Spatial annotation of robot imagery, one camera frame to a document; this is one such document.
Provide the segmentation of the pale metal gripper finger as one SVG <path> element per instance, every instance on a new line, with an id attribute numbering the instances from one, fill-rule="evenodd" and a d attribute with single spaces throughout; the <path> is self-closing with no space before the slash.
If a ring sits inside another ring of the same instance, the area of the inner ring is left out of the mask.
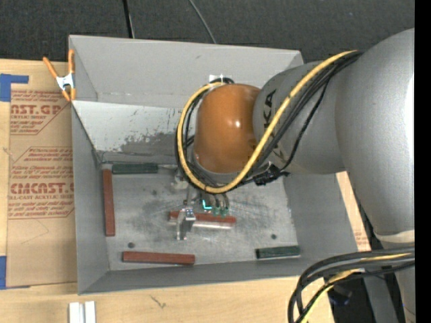
<path id="1" fill-rule="evenodd" d="M 187 234 L 191 231 L 195 221 L 196 216 L 193 208 L 184 208 L 179 211 L 176 220 L 176 239 L 178 241 L 186 240 Z"/>
<path id="2" fill-rule="evenodd" d="M 184 179 L 183 175 L 179 172 L 175 172 L 171 182 L 171 189 L 173 190 L 185 190 L 188 188 L 188 182 Z"/>

